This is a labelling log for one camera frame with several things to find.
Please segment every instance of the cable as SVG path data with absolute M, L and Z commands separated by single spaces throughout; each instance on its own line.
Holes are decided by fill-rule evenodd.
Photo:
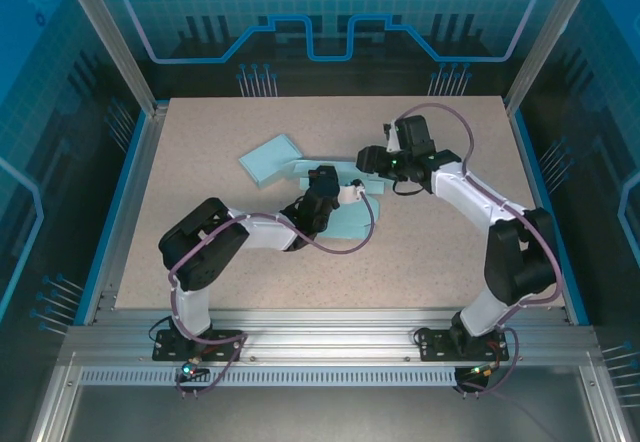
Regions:
M 371 239 L 371 236 L 373 235 L 373 230 L 375 227 L 375 216 L 373 215 L 373 210 L 371 209 L 371 204 L 367 200 L 367 196 L 362 194 L 362 200 L 367 206 L 367 210 L 369 211 L 369 217 L 371 218 L 369 233 L 367 234 L 367 237 L 362 242 L 360 242 L 357 246 L 347 250 L 335 250 L 335 249 L 330 249 L 328 247 L 324 247 L 323 245 L 320 245 L 315 240 L 307 237 L 304 233 L 298 230 L 293 224 L 291 224 L 288 220 L 286 220 L 284 216 L 280 216 L 280 215 L 263 214 L 260 212 L 253 213 L 253 214 L 243 214 L 220 224 L 204 239 L 198 242 L 198 244 L 195 247 L 193 247 L 189 252 L 187 252 L 187 254 L 184 257 L 182 257 L 169 271 L 168 279 L 169 279 L 169 284 L 171 284 L 171 313 L 173 314 L 174 324 L 178 327 L 180 332 L 185 337 L 204 345 L 223 345 L 223 344 L 229 344 L 232 342 L 240 342 L 241 340 L 245 340 L 246 334 L 240 334 L 240 335 L 236 335 L 235 337 L 228 337 L 226 339 L 209 340 L 209 339 L 203 339 L 189 332 L 189 330 L 185 327 L 185 325 L 180 320 L 180 316 L 178 314 L 178 302 L 177 302 L 178 281 L 176 278 L 176 274 L 178 270 L 180 270 L 180 268 L 184 264 L 186 264 L 191 259 L 191 257 L 197 254 L 205 245 L 209 244 L 223 230 L 225 230 L 226 228 L 230 227 L 233 224 L 237 224 L 238 222 L 242 222 L 243 220 L 249 219 L 251 217 L 268 219 L 268 220 L 273 220 L 275 222 L 278 222 L 284 225 L 285 227 L 287 227 L 288 229 L 290 229 L 291 231 L 293 231 L 295 234 L 297 234 L 300 238 L 302 238 L 308 244 L 313 245 L 314 247 L 324 252 L 327 252 L 329 254 L 333 254 L 333 255 L 352 254 L 357 250 L 360 250 L 369 242 L 369 240 Z
M 147 332 L 147 336 L 151 339 L 151 342 L 155 343 L 156 339 L 154 339 L 153 337 L 151 337 L 151 331 L 153 329 L 155 329 L 156 327 L 158 327 L 160 324 L 162 324 L 163 322 L 168 322 L 169 320 L 171 320 L 171 316 L 167 315 L 166 317 L 160 319 L 158 322 L 156 322 L 155 324 L 153 324 L 151 326 L 151 328 L 149 329 L 149 332 Z
M 517 210 L 511 207 L 507 199 L 500 199 L 499 197 L 496 197 L 491 192 L 489 192 L 484 187 L 482 187 L 482 185 L 480 185 L 473 177 L 471 177 L 471 174 L 467 173 L 468 172 L 467 165 L 468 165 L 469 159 L 471 158 L 471 154 L 473 154 L 473 149 L 475 148 L 475 138 L 473 137 L 473 131 L 471 130 L 471 126 L 469 125 L 469 122 L 467 122 L 467 120 L 457 110 L 449 107 L 448 105 L 440 104 L 438 102 L 425 102 L 423 104 L 418 104 L 415 107 L 412 107 L 409 110 L 405 111 L 400 117 L 398 117 L 398 119 L 403 119 L 408 115 L 414 113 L 416 110 L 429 108 L 429 107 L 442 109 L 454 115 L 462 123 L 465 130 L 467 131 L 467 135 L 469 136 L 469 148 L 467 150 L 466 155 L 464 156 L 464 159 L 462 160 L 462 175 L 465 177 L 465 179 L 478 192 L 480 192 L 482 195 L 487 197 L 492 202 L 498 204 L 501 207 L 504 207 L 504 209 L 507 212 L 509 212 L 509 214 L 513 215 L 516 219 L 518 219 L 518 221 L 522 223 L 522 225 L 524 225 L 525 228 L 533 235 L 533 237 L 536 239 L 538 244 L 540 244 L 540 247 L 542 248 L 544 254 L 546 255 L 547 259 L 549 259 L 549 263 L 553 268 L 553 274 L 556 279 L 555 280 L 556 288 L 553 291 L 553 294 L 551 294 L 549 297 L 543 297 L 541 299 L 527 299 L 526 305 L 546 305 L 550 302 L 553 302 L 558 297 L 560 297 L 560 295 L 562 294 L 562 290 L 564 289 L 564 278 L 562 277 L 562 270 L 560 269 L 560 264 L 558 263 L 558 259 L 554 255 L 553 250 L 551 250 L 551 247 L 549 247 L 549 244 L 547 243 L 547 241 L 544 240 L 544 237 L 542 237 L 540 232 L 538 232 L 538 230 L 533 226 L 533 224 L 529 222 Z M 504 325 L 504 323 L 507 320 L 509 320 L 516 312 L 518 312 L 521 308 L 523 308 L 523 306 L 520 305 L 520 302 L 522 302 L 522 300 L 518 301 L 518 303 L 516 303 L 505 315 L 503 315 L 496 325 L 497 326 Z
M 198 394 L 206 394 L 207 392 L 211 391 L 214 389 L 214 387 L 216 385 L 218 385 L 222 379 L 224 378 L 224 376 L 226 375 L 226 373 L 229 371 L 229 369 L 231 368 L 231 364 L 238 358 L 238 356 L 240 355 L 240 352 L 242 351 L 242 347 L 244 347 L 244 343 L 247 341 L 247 334 L 242 334 L 241 335 L 241 339 L 239 340 L 238 343 L 238 347 L 236 348 L 236 350 L 234 350 L 233 354 L 231 355 L 231 358 L 229 359 L 229 361 L 226 363 L 226 365 L 224 366 L 224 368 L 222 369 L 222 371 L 218 374 L 218 376 L 213 380 L 213 382 L 211 382 L 209 385 L 207 385 L 206 387 L 204 387 L 201 390 L 196 390 L 193 389 L 192 392 L 190 391 L 186 391 L 182 388 L 182 384 L 180 383 L 180 374 L 178 374 L 176 376 L 176 390 L 178 392 L 180 392 L 182 394 L 182 398 L 184 399 L 185 396 L 189 393 L 192 393 L 194 397 L 198 397 Z
M 424 187 L 420 187 L 418 190 L 413 190 L 411 192 L 398 192 L 396 190 L 396 187 L 398 186 L 398 181 L 395 180 L 393 182 L 393 186 L 391 187 L 391 190 L 393 190 L 393 193 L 396 195 L 402 195 L 403 197 L 409 197 L 411 195 L 418 195 L 420 192 L 422 192 L 424 190 Z

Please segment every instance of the metal grate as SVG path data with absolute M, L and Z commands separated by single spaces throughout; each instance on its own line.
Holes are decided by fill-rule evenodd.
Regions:
M 82 385 L 171 386 L 175 367 L 84 369 Z M 208 384 L 220 367 L 185 386 Z M 220 383 L 226 387 L 413 387 L 453 386 L 452 367 L 236 367 Z

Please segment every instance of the metal frame bar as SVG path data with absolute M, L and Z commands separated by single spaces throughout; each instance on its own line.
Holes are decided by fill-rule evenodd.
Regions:
M 78 0 L 142 110 L 153 116 L 156 100 L 104 0 Z
M 533 81 L 538 76 L 551 50 L 562 35 L 580 0 L 556 0 L 533 47 L 527 54 L 518 75 L 507 94 L 507 114 L 512 116 L 520 107 Z
M 624 419 L 607 367 L 591 361 L 589 365 L 580 367 L 580 376 L 600 440 L 638 440 Z
M 69 425 L 82 368 L 56 366 L 40 409 L 31 442 L 61 442 Z

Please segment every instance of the blue edge trim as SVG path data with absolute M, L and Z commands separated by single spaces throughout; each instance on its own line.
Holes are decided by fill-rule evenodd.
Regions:
M 522 145 L 525 150 L 525 155 L 527 157 L 527 160 L 529 161 L 529 165 L 531 166 L 531 174 L 533 175 L 533 180 L 538 189 L 540 203 L 553 216 L 554 226 L 556 229 L 556 239 L 558 241 L 558 255 L 560 256 L 560 266 L 562 267 L 562 272 L 564 274 L 566 290 L 569 292 L 573 311 L 576 315 L 576 320 L 574 322 L 578 325 L 589 325 L 589 318 L 587 317 L 587 312 L 584 308 L 584 303 L 582 302 L 580 291 L 578 290 L 576 277 L 573 273 L 571 262 L 569 261 L 569 254 L 567 254 L 567 248 L 565 247 L 564 241 L 562 240 L 562 235 L 560 234 L 560 229 L 556 222 L 556 214 L 554 213 L 553 207 L 551 205 L 551 198 L 549 197 L 547 188 L 544 185 L 544 179 L 542 178 L 540 165 L 538 164 L 538 159 L 536 158 L 536 154 L 533 151 L 533 144 L 531 144 L 531 138 L 529 137 L 529 132 L 527 131 L 527 126 L 524 122 L 524 118 L 522 117 L 520 109 L 516 111 L 515 119 L 516 123 L 518 124 L 518 131 L 520 132 L 520 138 L 522 139 Z
M 85 284 L 84 291 L 82 292 L 82 298 L 80 299 L 80 305 L 78 306 L 78 311 L 76 312 L 76 317 L 73 321 L 73 325 L 84 325 L 84 320 L 87 316 L 87 312 L 89 312 L 89 307 L 91 306 L 93 293 L 98 288 L 96 286 L 98 284 L 98 274 L 100 273 L 100 266 L 102 265 L 102 259 L 104 258 L 104 254 L 107 250 L 107 244 L 109 243 L 109 239 L 111 238 L 111 233 L 113 232 L 113 224 L 115 223 L 116 215 L 118 214 L 118 210 L 120 210 L 122 195 L 124 193 L 124 188 L 127 185 L 127 180 L 129 180 L 129 175 L 131 174 L 133 159 L 135 158 L 136 151 L 138 150 L 138 144 L 140 143 L 140 137 L 142 135 L 142 129 L 145 126 L 146 119 L 147 115 L 143 111 L 141 111 L 138 117 L 138 122 L 136 123 L 136 128 L 133 131 L 133 136 L 131 137 L 131 143 L 129 144 L 127 156 L 125 157 L 124 164 L 122 165 L 122 171 L 120 172 L 120 177 L 118 178 L 116 191 L 113 194 L 113 198 L 111 199 L 109 213 L 107 214 L 107 219 L 104 222 L 104 228 L 102 229 L 102 234 L 100 235 L 98 248 L 96 249 L 96 255 L 94 255 L 93 257 L 91 270 L 89 270 L 87 283 Z
M 531 173 L 533 175 L 534 182 L 538 189 L 540 201 L 542 203 L 542 206 L 551 213 L 555 221 L 555 213 L 553 211 L 553 207 L 551 206 L 551 199 L 549 198 L 549 193 L 547 192 L 547 189 L 544 185 L 542 173 L 540 172 L 540 166 L 538 165 L 538 161 L 533 151 L 533 145 L 531 144 L 531 139 L 529 138 L 529 132 L 527 131 L 524 118 L 522 117 L 522 114 L 519 109 L 515 114 L 515 119 L 518 125 L 518 130 L 520 132 L 520 137 L 522 139 L 525 155 L 529 160 L 529 164 L 531 166 Z M 129 146 L 129 151 L 127 152 L 127 157 L 125 158 L 124 165 L 122 166 L 122 172 L 120 173 L 120 178 L 118 179 L 118 185 L 116 186 L 116 191 L 113 195 L 111 206 L 109 207 L 109 213 L 107 214 L 107 220 L 105 221 L 104 229 L 102 230 L 102 235 L 100 236 L 100 241 L 98 242 L 96 255 L 93 258 L 93 263 L 91 264 L 91 270 L 89 272 L 89 277 L 87 278 L 87 284 L 82 294 L 82 299 L 80 300 L 80 306 L 78 307 L 78 312 L 76 313 L 74 325 L 83 325 L 83 321 L 87 315 L 87 312 L 89 311 L 89 306 L 91 304 L 93 292 L 96 290 L 96 285 L 98 283 L 98 273 L 100 272 L 102 259 L 107 249 L 107 243 L 109 241 L 109 238 L 111 237 L 111 232 L 113 231 L 113 224 L 115 222 L 116 214 L 120 209 L 120 203 L 122 202 L 124 187 L 127 183 L 127 180 L 129 179 L 131 167 L 133 165 L 133 159 L 135 157 L 138 144 L 140 142 L 140 136 L 142 134 L 142 129 L 145 125 L 145 121 L 146 121 L 146 114 L 144 112 L 141 112 L 140 117 L 138 118 L 138 123 L 136 125 L 136 130 L 133 133 L 131 145 Z M 569 255 L 567 254 L 567 249 L 564 245 L 564 242 L 562 240 L 562 236 L 560 234 L 560 230 L 557 224 L 555 224 L 555 228 L 556 228 L 556 237 L 558 240 L 558 252 L 560 255 L 560 264 L 564 272 L 566 290 L 569 291 L 571 302 L 573 304 L 573 310 L 574 310 L 574 313 L 576 314 L 577 320 L 575 322 L 579 325 L 588 325 L 589 318 L 587 317 L 587 312 L 585 311 L 584 304 L 582 302 L 582 297 L 580 296 L 580 292 L 578 290 L 578 285 L 576 283 L 575 275 L 573 273 L 571 263 L 569 262 Z

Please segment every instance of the metal pin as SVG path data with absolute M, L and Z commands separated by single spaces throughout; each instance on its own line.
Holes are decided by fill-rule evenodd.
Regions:
M 630 340 L 625 340 L 622 345 L 618 345 L 617 347 L 611 347 L 610 349 L 605 349 L 602 351 L 603 354 L 607 354 L 609 352 L 613 352 L 614 350 L 620 350 L 620 349 L 625 349 L 625 350 L 631 350 L 632 346 L 631 346 L 631 341 Z
M 553 154 L 555 154 L 555 153 L 556 153 L 556 151 L 557 151 L 560 147 L 562 147 L 562 144 L 564 144 L 566 141 L 567 141 L 567 138 L 566 138 L 566 137 L 562 137 L 562 138 L 560 139 L 560 141 L 559 141 L 559 142 L 557 142 L 557 144 L 558 144 L 558 145 L 556 145 L 556 146 L 555 146 L 555 148 L 554 148 L 551 152 L 549 152 L 546 156 L 545 156 L 545 155 L 543 155 L 542 157 L 540 157 L 540 160 L 539 160 L 538 162 L 539 162 L 541 165 L 542 165 L 543 163 L 546 163 L 546 160 L 548 160 L 548 159 L 549 159 L 549 157 L 551 157 Z
M 44 316 L 42 314 L 39 314 L 36 309 L 31 309 L 31 312 L 29 312 L 29 317 L 31 317 L 32 319 L 38 317 L 42 320 L 46 320 L 47 322 L 53 322 L 54 324 L 60 324 L 60 325 L 64 325 L 65 327 L 69 327 L 68 324 L 65 324 L 64 322 L 60 322 L 59 320 L 56 319 L 52 319 L 51 317 L 47 317 Z
M 278 78 L 277 74 L 271 74 L 271 80 L 273 80 L 273 93 L 275 94 L 276 97 L 278 97 L 278 83 L 276 82 L 277 78 Z
M 118 99 L 116 99 L 115 97 L 114 97 L 114 99 L 113 99 L 113 100 L 114 100 L 114 102 L 116 103 L 116 107 L 118 108 L 118 110 L 120 111 L 120 113 L 125 117 L 125 119 L 127 119 L 127 120 L 129 121 L 129 124 L 131 125 L 131 127 L 135 127 L 135 126 L 136 126 L 136 123 L 135 123 L 135 121 L 131 118 L 131 116 L 129 115 L 129 112 L 127 112 L 127 111 L 125 110 L 124 103 L 123 103 L 123 102 L 121 102 L 121 101 L 119 101 L 119 100 L 118 100 Z
M 242 94 L 243 97 L 246 97 L 244 93 L 244 87 L 242 87 L 242 74 L 237 74 L 236 79 L 238 79 L 238 85 L 240 86 L 240 93 Z
M 607 370 L 612 371 L 612 370 L 620 370 L 620 369 L 626 369 L 628 367 L 631 367 L 632 369 L 637 369 L 638 368 L 638 361 L 636 359 L 633 359 L 630 363 L 628 364 L 624 364 L 624 365 L 617 365 L 615 367 L 607 367 Z
M 78 289 L 80 292 L 83 292 L 84 289 L 82 287 L 80 287 L 79 285 L 74 284 L 73 282 L 71 282 L 70 280 L 67 280 L 64 278 L 64 275 L 62 274 L 58 274 L 56 275 L 56 280 L 58 282 L 66 282 L 67 284 L 69 284 L 71 287 L 75 287 L 76 289 Z
M 73 322 L 73 317 L 69 317 L 67 314 L 63 314 L 62 312 L 58 312 L 57 310 L 54 310 L 53 307 L 51 307 L 50 305 L 47 305 L 44 308 L 44 313 L 47 315 L 57 315 L 58 317 L 62 317 L 65 319 L 69 319 L 71 322 Z
M 616 375 L 615 377 L 611 377 L 611 380 L 626 379 L 626 378 L 629 378 L 629 377 L 637 377 L 638 375 L 640 375 L 640 373 L 638 373 L 638 372 L 635 372 L 633 374 Z
M 258 83 L 258 64 L 251 64 L 253 69 L 253 75 L 256 77 L 256 83 Z
M 51 290 L 51 297 L 54 298 L 58 298 L 58 299 L 62 299 L 65 300 L 67 302 L 69 302 L 70 304 L 73 304 L 75 306 L 78 306 L 78 302 L 76 302 L 75 300 L 71 300 L 69 297 L 65 297 L 64 295 L 62 295 L 60 292 L 58 292 L 56 289 Z
M 266 97 L 267 96 L 267 87 L 264 85 L 264 74 L 260 74 L 260 82 L 262 82 L 262 96 Z
M 117 128 L 114 128 L 114 127 L 111 127 L 111 131 L 110 132 L 112 134 L 113 139 L 116 140 L 117 142 L 119 142 L 118 145 L 120 145 L 122 150 L 124 150 L 126 152 L 127 148 L 129 147 L 129 141 L 124 136 L 124 134 L 120 130 L 118 130 Z
M 69 289 L 67 289 L 66 287 L 64 287 L 64 286 L 62 286 L 62 285 L 60 285 L 60 284 L 56 284 L 53 280 L 51 280 L 51 279 L 49 278 L 49 276 L 48 276 L 48 275 L 45 275 L 45 276 L 42 278 L 42 283 L 43 283 L 44 285 L 51 284 L 51 285 L 53 285 L 54 287 L 59 288 L 60 290 L 64 290 L 67 294 L 71 294 L 71 295 L 73 295 L 74 297 L 80 297 L 80 295 L 79 295 L 79 294 L 77 294 L 77 293 L 75 293 L 73 290 L 69 290 Z
M 551 150 L 553 150 L 553 148 L 556 147 L 557 145 L 558 145 L 557 140 L 554 140 L 553 142 L 551 142 L 551 145 L 549 146 L 549 148 L 545 150 L 544 154 L 540 156 L 540 160 L 542 161 L 549 154 L 549 152 L 551 152 Z
M 444 84 L 448 79 L 449 79 L 449 74 L 448 73 L 445 72 L 444 74 L 442 74 L 442 83 L 440 84 L 440 91 L 438 92 L 438 95 L 443 95 Z
M 445 64 L 444 62 L 440 62 L 440 71 L 438 72 L 438 77 L 436 78 L 436 87 L 435 90 L 438 90 L 438 83 L 440 82 L 440 76 L 442 75 L 442 71 L 444 70 L 444 68 L 447 66 L 447 64 Z
M 569 180 L 569 176 L 568 174 L 565 174 L 564 177 L 562 177 L 558 183 L 556 183 L 553 187 L 551 187 L 551 189 L 549 189 L 549 195 L 553 194 L 557 189 L 560 188 L 560 186 L 565 182 Z
M 57 330 L 52 327 L 49 327 L 44 322 L 40 322 L 40 325 L 38 325 L 38 330 L 48 330 L 50 332 L 55 332 L 56 334 L 67 335 L 65 332 L 62 332 L 61 330 Z
M 456 85 L 460 85 L 460 74 L 459 73 L 455 73 L 453 74 L 453 85 L 451 86 L 451 92 L 449 92 L 449 95 L 455 95 L 456 94 Z
M 462 86 L 462 90 L 458 95 L 464 95 L 464 91 L 467 90 L 467 84 L 469 83 L 469 79 L 471 77 L 472 77 L 471 73 L 467 72 L 467 74 L 464 76 L 464 85 Z
M 429 81 L 429 88 L 427 89 L 427 95 L 432 95 L 431 94 L 431 89 L 433 88 L 433 81 L 436 80 L 436 77 L 438 76 L 438 74 L 436 74 L 435 72 L 431 72 L 431 77 L 430 77 L 430 81 Z
M 245 64 L 240 64 L 238 65 L 238 67 L 240 67 L 240 70 L 242 71 L 242 78 L 244 79 L 244 88 L 247 91 L 247 97 L 249 97 L 249 84 L 247 83 L 247 74 L 244 71 L 244 69 L 246 69 L 247 66 Z
M 610 359 L 604 359 L 605 362 L 611 362 L 612 360 L 619 360 L 619 359 L 625 359 L 627 357 L 633 357 L 635 355 L 640 355 L 640 352 L 636 351 L 636 352 L 629 352 L 628 354 L 624 354 L 624 355 L 618 355 L 617 357 L 611 357 Z
M 571 168 L 573 165 L 573 159 L 569 161 L 568 164 L 561 164 L 561 168 L 556 170 L 556 172 L 547 178 L 547 185 L 553 185 L 553 183 L 559 179 L 564 173 Z
M 111 136 L 113 141 L 118 145 L 118 147 L 120 147 L 120 150 L 122 150 L 126 154 L 127 149 L 125 149 L 124 145 L 122 145 L 122 142 L 120 142 L 120 139 L 116 135 L 116 132 L 113 130 L 113 128 L 109 130 L 109 135 Z
M 271 66 L 269 64 L 262 64 L 262 68 L 265 71 L 266 79 L 267 79 L 267 87 L 269 88 L 269 97 L 271 97 L 273 95 L 273 92 L 271 91 L 271 77 L 269 77 L 269 69 L 271 68 Z
M 551 174 L 543 175 L 543 177 L 544 177 L 544 179 L 545 179 L 545 183 L 547 183 L 547 185 L 548 185 L 548 182 L 549 182 L 551 179 L 553 179 L 556 175 L 558 175 L 558 172 L 559 172 L 559 171 L 561 171 L 561 170 L 563 170 L 565 167 L 566 167 L 566 164 L 564 163 L 564 161 L 561 161 L 561 162 L 558 164 L 558 166 L 557 166 L 555 169 L 553 169 L 553 170 L 551 171 Z
M 125 135 L 126 137 L 131 137 L 133 135 L 133 131 L 131 130 L 131 127 L 129 127 L 129 123 L 127 122 L 127 120 L 124 117 L 121 117 L 122 113 L 116 113 L 115 109 L 111 105 L 107 108 L 107 111 L 116 121 L 118 127 L 122 129 L 123 135 Z
M 71 308 L 67 307 L 64 304 L 61 304 L 60 302 L 56 302 L 55 300 L 50 299 L 49 297 L 45 297 L 42 292 L 38 292 L 36 294 L 36 300 L 38 302 L 41 301 L 41 300 L 44 300 L 46 302 L 49 302 L 50 304 L 57 305 L 58 307 L 61 307 L 61 308 L 65 309 L 65 310 L 68 310 L 69 312 L 75 312 L 75 309 L 71 309 Z
M 454 62 L 453 64 L 451 64 L 451 73 L 449 73 L 449 77 L 447 80 L 447 88 L 444 90 L 444 95 L 451 95 L 451 93 L 449 92 L 449 84 L 453 80 L 453 71 L 456 70 L 457 67 L 458 67 L 457 63 Z
M 548 164 L 546 164 L 541 172 L 542 172 L 542 177 L 546 178 L 555 168 L 558 164 L 564 163 L 564 154 L 558 154 L 556 156 L 554 156 L 555 159 L 550 161 Z
M 635 384 L 623 384 L 623 385 L 614 385 L 614 389 L 628 389 L 629 387 L 640 387 L 640 382 L 636 382 Z
M 255 86 L 253 85 L 253 74 L 247 75 L 247 79 L 249 79 L 249 87 L 251 87 L 251 97 L 257 97 Z

